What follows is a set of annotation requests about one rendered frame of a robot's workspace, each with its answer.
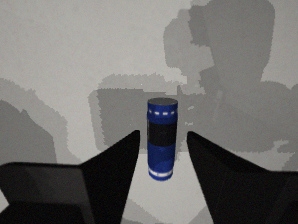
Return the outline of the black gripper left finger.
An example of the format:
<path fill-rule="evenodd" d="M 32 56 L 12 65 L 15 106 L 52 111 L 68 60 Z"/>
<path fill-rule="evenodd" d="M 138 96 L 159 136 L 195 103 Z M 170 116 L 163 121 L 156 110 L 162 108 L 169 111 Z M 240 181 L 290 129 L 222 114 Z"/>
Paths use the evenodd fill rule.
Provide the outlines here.
<path fill-rule="evenodd" d="M 12 162 L 0 165 L 0 189 L 14 200 L 73 204 L 85 224 L 120 224 L 134 175 L 140 130 L 77 164 Z"/>

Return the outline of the blue battery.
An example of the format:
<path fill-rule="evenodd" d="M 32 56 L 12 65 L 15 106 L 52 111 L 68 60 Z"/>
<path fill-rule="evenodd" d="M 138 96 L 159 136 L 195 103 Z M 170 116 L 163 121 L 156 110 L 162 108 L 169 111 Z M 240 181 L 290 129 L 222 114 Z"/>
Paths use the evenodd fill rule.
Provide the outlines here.
<path fill-rule="evenodd" d="M 178 101 L 152 98 L 147 101 L 148 172 L 156 181 L 173 175 L 178 121 Z"/>

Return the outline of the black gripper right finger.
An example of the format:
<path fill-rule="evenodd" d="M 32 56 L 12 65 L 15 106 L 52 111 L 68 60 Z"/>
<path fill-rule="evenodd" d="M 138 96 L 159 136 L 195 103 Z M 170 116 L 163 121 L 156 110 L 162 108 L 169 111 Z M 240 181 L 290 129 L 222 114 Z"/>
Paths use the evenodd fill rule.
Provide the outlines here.
<path fill-rule="evenodd" d="M 214 224 L 277 224 L 298 200 L 298 171 L 269 171 L 193 131 L 187 146 Z"/>

